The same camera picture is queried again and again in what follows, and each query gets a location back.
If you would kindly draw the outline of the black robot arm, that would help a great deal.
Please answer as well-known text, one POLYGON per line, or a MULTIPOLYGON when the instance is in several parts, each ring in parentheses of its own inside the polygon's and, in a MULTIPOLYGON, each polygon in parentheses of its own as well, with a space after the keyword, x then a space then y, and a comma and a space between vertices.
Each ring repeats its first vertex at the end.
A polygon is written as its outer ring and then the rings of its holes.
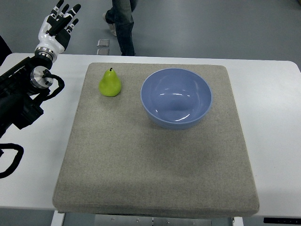
POLYGON ((46 56, 33 56, 23 59, 0 76, 0 135, 14 124, 23 129, 35 122, 44 112, 41 104, 54 98, 65 87, 59 76, 52 74, 53 63, 46 56), (32 80, 31 74, 42 66, 43 79, 55 79, 58 88, 50 92, 49 84, 38 85, 32 80))

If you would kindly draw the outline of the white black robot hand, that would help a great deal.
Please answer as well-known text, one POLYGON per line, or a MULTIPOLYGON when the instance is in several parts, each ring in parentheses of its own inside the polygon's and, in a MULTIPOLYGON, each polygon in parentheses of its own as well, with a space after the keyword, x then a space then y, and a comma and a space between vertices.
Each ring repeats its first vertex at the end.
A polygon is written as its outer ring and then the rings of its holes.
POLYGON ((69 45, 71 32, 79 21, 75 16, 80 9, 80 4, 70 8, 63 0, 57 2, 42 23, 35 55, 47 57, 51 62, 57 60, 58 55, 69 45))

